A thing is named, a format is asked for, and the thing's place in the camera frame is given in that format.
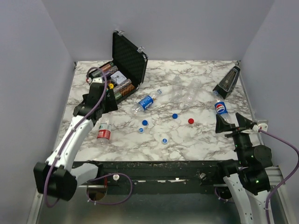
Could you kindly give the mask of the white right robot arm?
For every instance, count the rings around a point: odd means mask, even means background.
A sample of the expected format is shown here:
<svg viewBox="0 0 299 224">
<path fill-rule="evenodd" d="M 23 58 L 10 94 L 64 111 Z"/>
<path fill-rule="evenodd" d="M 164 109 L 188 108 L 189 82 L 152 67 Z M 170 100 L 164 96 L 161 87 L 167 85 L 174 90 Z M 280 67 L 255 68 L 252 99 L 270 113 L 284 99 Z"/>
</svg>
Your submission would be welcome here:
<svg viewBox="0 0 299 224">
<path fill-rule="evenodd" d="M 216 115 L 216 133 L 225 132 L 232 138 L 237 161 L 218 163 L 215 178 L 226 183 L 243 224 L 272 224 L 271 205 L 266 201 L 271 185 L 266 168 L 272 166 L 271 149 L 264 145 L 252 145 L 250 135 L 266 131 L 266 121 L 254 122 L 236 113 L 238 126 L 230 124 L 221 115 Z"/>
</svg>

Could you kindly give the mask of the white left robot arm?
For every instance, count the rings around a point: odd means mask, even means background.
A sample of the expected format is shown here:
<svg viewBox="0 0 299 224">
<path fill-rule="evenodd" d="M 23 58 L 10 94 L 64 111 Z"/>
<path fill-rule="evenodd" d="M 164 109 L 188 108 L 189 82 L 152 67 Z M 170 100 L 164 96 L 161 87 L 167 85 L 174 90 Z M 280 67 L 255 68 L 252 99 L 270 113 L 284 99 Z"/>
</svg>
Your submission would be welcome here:
<svg viewBox="0 0 299 224">
<path fill-rule="evenodd" d="M 71 124 L 57 148 L 46 162 L 34 167 L 37 191 L 44 196 L 69 201 L 76 189 L 87 181 L 99 184 L 103 172 L 91 162 L 73 168 L 73 162 L 81 145 L 104 113 L 117 110 L 112 91 L 107 92 L 107 83 L 102 78 L 91 82 L 89 93 L 75 107 Z"/>
</svg>

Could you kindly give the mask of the red label plastic bottle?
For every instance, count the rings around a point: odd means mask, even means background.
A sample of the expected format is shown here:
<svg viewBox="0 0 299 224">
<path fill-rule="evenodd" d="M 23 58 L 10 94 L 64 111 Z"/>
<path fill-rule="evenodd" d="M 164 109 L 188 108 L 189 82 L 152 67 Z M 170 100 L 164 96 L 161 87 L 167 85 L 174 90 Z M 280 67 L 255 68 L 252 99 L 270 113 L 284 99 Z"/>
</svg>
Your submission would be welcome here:
<svg viewBox="0 0 299 224">
<path fill-rule="evenodd" d="M 97 141 L 103 146 L 108 145 L 111 137 L 111 132 L 111 119 L 108 116 L 102 117 L 97 134 Z"/>
</svg>

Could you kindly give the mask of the red bottle cap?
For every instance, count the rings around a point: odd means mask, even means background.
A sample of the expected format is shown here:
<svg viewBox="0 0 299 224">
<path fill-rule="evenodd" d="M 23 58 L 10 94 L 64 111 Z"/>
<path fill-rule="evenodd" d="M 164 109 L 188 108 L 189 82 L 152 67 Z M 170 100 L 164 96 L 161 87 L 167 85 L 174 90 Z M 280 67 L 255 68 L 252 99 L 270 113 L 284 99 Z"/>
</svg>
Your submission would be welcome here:
<svg viewBox="0 0 299 224">
<path fill-rule="evenodd" d="M 189 124 L 193 124 L 194 123 L 194 119 L 192 119 L 192 118 L 188 119 L 188 123 Z"/>
</svg>

